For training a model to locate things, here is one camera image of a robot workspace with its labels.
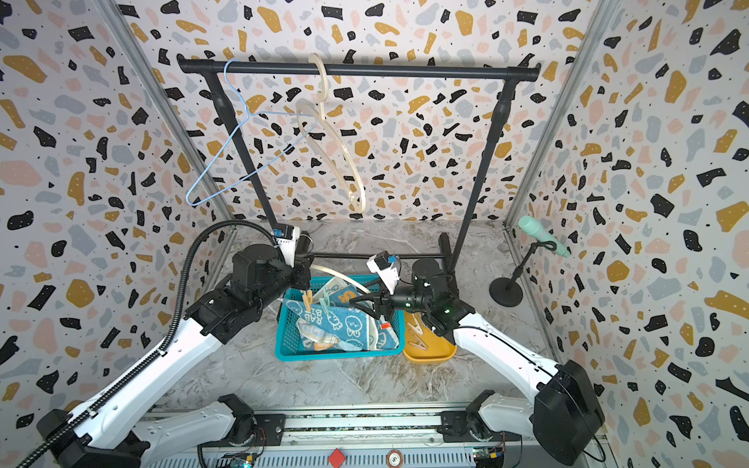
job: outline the round black stand base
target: round black stand base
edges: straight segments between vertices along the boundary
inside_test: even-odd
[[[523,288],[510,278],[497,278],[489,285],[489,295],[500,306],[515,307],[523,300]]]

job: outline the red diamond sticker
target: red diamond sticker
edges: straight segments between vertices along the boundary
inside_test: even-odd
[[[346,455],[341,453],[341,451],[338,449],[336,449],[336,451],[330,454],[330,456],[328,457],[328,463],[333,465],[333,468],[339,468],[345,460]]]

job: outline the blue wire hanger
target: blue wire hanger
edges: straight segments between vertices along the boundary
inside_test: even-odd
[[[219,194],[221,194],[221,193],[224,193],[224,192],[226,192],[226,191],[230,190],[230,189],[231,189],[232,187],[235,187],[235,186],[239,185],[240,183],[244,182],[245,180],[247,180],[248,178],[250,178],[250,177],[251,177],[251,176],[253,176],[254,174],[257,174],[258,172],[260,172],[260,170],[262,170],[262,169],[264,169],[264,168],[268,167],[268,166],[269,166],[270,164],[272,164],[272,163],[273,163],[273,161],[275,161],[276,159],[278,159],[278,158],[280,158],[281,156],[283,156],[283,155],[284,155],[284,154],[286,153],[286,151],[288,151],[288,150],[289,150],[289,148],[293,148],[293,147],[294,147],[294,146],[296,146],[296,145],[297,145],[297,144],[298,144],[299,142],[301,142],[301,141],[302,141],[302,139],[304,139],[304,137],[305,137],[305,136],[307,136],[307,134],[308,134],[308,133],[310,133],[311,131],[313,131],[313,130],[315,129],[315,127],[316,127],[316,126],[318,125],[318,119],[317,119],[317,117],[316,117],[316,116],[314,116],[314,115],[310,115],[310,114],[293,114],[293,113],[290,113],[290,112],[269,112],[269,111],[258,111],[258,112],[256,112],[255,114],[252,114],[252,113],[251,113],[251,112],[249,111],[249,107],[247,107],[247,102],[245,102],[245,100],[244,100],[244,99],[242,98],[242,94],[241,94],[241,93],[240,93],[240,92],[239,92],[239,91],[238,91],[237,89],[235,89],[235,88],[234,88],[234,86],[231,86],[231,85],[229,84],[229,79],[228,79],[228,77],[226,76],[226,68],[227,68],[227,67],[229,66],[229,64],[230,64],[231,62],[233,62],[233,61],[238,61],[238,60],[237,60],[236,58],[233,58],[233,59],[231,59],[230,61],[226,62],[226,64],[224,65],[224,81],[226,82],[226,85],[227,85],[227,86],[228,86],[228,87],[229,87],[229,88],[230,88],[230,89],[231,89],[231,90],[232,90],[232,91],[233,91],[233,92],[234,92],[234,93],[235,93],[235,94],[236,94],[236,95],[237,95],[237,96],[239,97],[240,101],[242,101],[242,104],[244,104],[244,112],[245,112],[245,115],[246,115],[246,117],[245,117],[245,119],[244,119],[244,120],[242,121],[242,123],[241,123],[241,124],[237,125],[237,126],[236,126],[236,127],[234,128],[234,130],[233,130],[233,131],[231,132],[231,135],[229,135],[229,138],[228,138],[228,139],[226,140],[226,142],[224,143],[224,145],[223,145],[223,146],[221,147],[221,149],[220,149],[220,150],[218,150],[218,152],[216,152],[216,156],[214,156],[214,157],[213,157],[213,159],[212,159],[212,160],[211,160],[211,161],[210,161],[210,162],[208,163],[208,165],[207,165],[207,166],[205,167],[205,170],[204,170],[204,171],[203,171],[203,172],[202,172],[202,173],[200,174],[200,177],[198,177],[198,180],[196,180],[196,181],[195,181],[195,183],[194,183],[194,184],[193,184],[193,185],[192,185],[192,186],[191,186],[191,187],[189,188],[189,190],[187,191],[187,196],[186,196],[185,198],[186,198],[186,200],[187,200],[187,203],[188,203],[188,204],[189,204],[190,206],[193,206],[193,207],[196,207],[196,206],[198,206],[198,205],[199,205],[200,203],[203,203],[204,201],[208,201],[208,200],[212,199],[212,198],[213,198],[213,197],[215,197],[216,195],[219,195]],[[287,146],[286,148],[284,148],[283,150],[281,150],[281,154],[279,154],[278,156],[276,156],[276,157],[274,157],[273,159],[271,159],[271,160],[270,160],[270,161],[269,161],[268,163],[266,163],[265,165],[263,165],[263,166],[262,166],[262,167],[260,167],[259,169],[256,169],[256,170],[254,170],[254,171],[250,172],[250,173],[249,173],[248,175],[246,175],[246,176],[242,177],[242,178],[241,178],[241,179],[239,179],[239,180],[238,180],[237,182],[235,182],[235,183],[233,183],[232,185],[230,185],[230,186],[226,187],[225,189],[222,189],[222,190],[220,190],[219,192],[216,192],[216,193],[212,194],[211,196],[209,196],[209,197],[207,197],[207,198],[205,198],[205,199],[203,199],[203,200],[198,200],[198,201],[197,201],[196,203],[192,203],[192,202],[190,201],[190,195],[192,194],[192,191],[193,191],[193,190],[194,190],[194,189],[195,189],[195,188],[196,188],[196,187],[198,186],[198,184],[200,183],[200,181],[201,181],[201,180],[203,180],[203,177],[204,177],[204,176],[205,176],[205,175],[206,175],[206,174],[208,173],[208,171],[210,170],[210,167],[211,167],[211,166],[213,165],[213,163],[214,163],[214,162],[216,162],[216,159],[219,159],[219,155],[220,155],[220,154],[221,154],[221,153],[222,153],[222,152],[224,151],[224,149],[226,149],[226,146],[227,146],[227,145],[229,144],[229,142],[231,141],[231,138],[232,138],[232,137],[234,136],[234,134],[235,134],[235,133],[236,133],[236,132],[237,132],[237,131],[238,131],[238,130],[239,130],[239,129],[240,129],[240,128],[241,128],[241,127],[242,127],[242,126],[244,125],[244,124],[246,124],[246,123],[247,123],[247,121],[249,120],[249,118],[250,118],[250,117],[253,117],[253,116],[256,116],[256,115],[260,115],[260,114],[290,115],[290,116],[294,116],[294,117],[296,117],[297,115],[302,115],[302,116],[304,116],[304,117],[310,117],[310,118],[314,118],[314,119],[315,119],[315,123],[314,123],[314,124],[313,124],[313,125],[312,125],[312,126],[311,126],[311,127],[309,128],[309,130],[304,130],[304,129],[301,129],[301,130],[304,130],[304,131],[303,131],[303,133],[301,133],[300,137],[299,137],[299,138],[298,138],[298,139],[297,139],[297,140],[296,140],[296,141],[295,141],[295,142],[294,142],[293,144],[291,144],[291,145]]]

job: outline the clothespin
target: clothespin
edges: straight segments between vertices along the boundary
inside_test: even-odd
[[[413,321],[415,321],[416,322],[416,326],[419,327],[419,329],[421,329],[422,324],[423,324],[421,312],[417,312],[416,314],[413,315]]]
[[[424,341],[422,341],[422,339],[419,338],[419,336],[416,333],[413,333],[413,337],[416,338],[417,342],[414,343],[413,341],[407,341],[408,344],[410,344],[413,347],[417,347],[422,351],[426,351],[429,349],[427,345],[424,343]]]
[[[423,335],[424,334],[424,330],[422,330],[421,325],[419,325],[419,321],[416,318],[414,318],[414,320],[416,320],[416,325],[414,325],[411,322],[406,322],[406,325],[408,325],[408,329],[414,335]]]
[[[302,292],[302,301],[304,302],[304,308],[307,312],[312,312],[312,290]]]
[[[320,298],[320,306],[323,308],[323,312],[325,312],[325,316],[327,317],[330,313],[330,292],[327,289],[323,289],[323,296]]]

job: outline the teal plastic basket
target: teal plastic basket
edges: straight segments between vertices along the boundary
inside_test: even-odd
[[[325,283],[327,283],[332,276],[316,276],[309,282],[310,289],[313,293],[318,292]],[[377,278],[377,275],[351,275],[352,279],[355,279],[359,283],[370,282]],[[377,291],[379,287],[377,285],[369,288],[370,291]],[[291,300],[302,300],[302,291],[298,289],[289,289],[286,291],[284,299]],[[279,316],[279,331],[276,334],[276,357],[285,362],[290,361],[311,361],[313,359],[348,359],[354,357],[371,357],[371,356],[394,356],[403,352],[403,348],[406,345],[405,328],[406,321],[403,317],[403,311],[395,311],[392,316],[390,324],[398,335],[398,347],[394,350],[378,350],[378,351],[341,351],[341,350],[325,350],[325,351],[308,351],[304,349],[302,345],[302,337],[299,334],[297,328],[298,315],[291,312],[286,304],[281,307],[281,315]]]

